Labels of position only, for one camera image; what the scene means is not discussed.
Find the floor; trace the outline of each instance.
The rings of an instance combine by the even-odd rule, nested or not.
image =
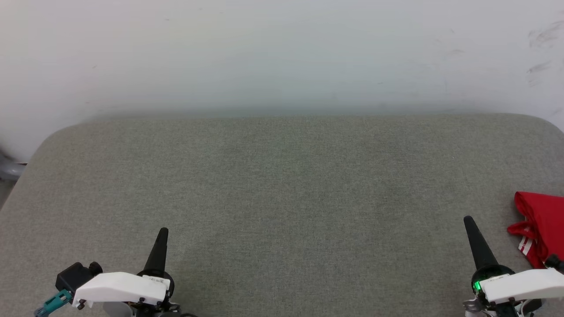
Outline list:
[[[0,209],[2,208],[2,205],[4,205],[6,199],[8,199],[8,196],[15,184],[16,182],[14,180],[0,180]]]

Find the red cloth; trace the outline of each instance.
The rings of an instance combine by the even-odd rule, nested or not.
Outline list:
[[[553,253],[564,258],[564,197],[516,192],[515,205],[525,221],[507,231],[523,236],[519,250],[533,267],[544,268],[544,261]]]

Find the folded red garment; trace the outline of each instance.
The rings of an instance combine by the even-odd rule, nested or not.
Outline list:
[[[544,268],[551,254],[564,258],[564,197],[531,192],[516,192],[515,205],[525,221],[507,228],[521,235],[519,250],[535,268]]]

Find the gray fabric surface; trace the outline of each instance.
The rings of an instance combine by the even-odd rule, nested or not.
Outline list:
[[[137,273],[166,226],[173,300],[200,317],[463,316],[463,216],[500,263],[531,268],[506,233],[513,195],[564,195],[563,162],[564,134],[519,115],[70,127],[0,211],[2,315],[31,316],[76,261]]]

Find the white wall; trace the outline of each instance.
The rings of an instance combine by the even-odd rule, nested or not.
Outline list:
[[[0,147],[158,114],[514,112],[564,129],[562,0],[0,0]]]

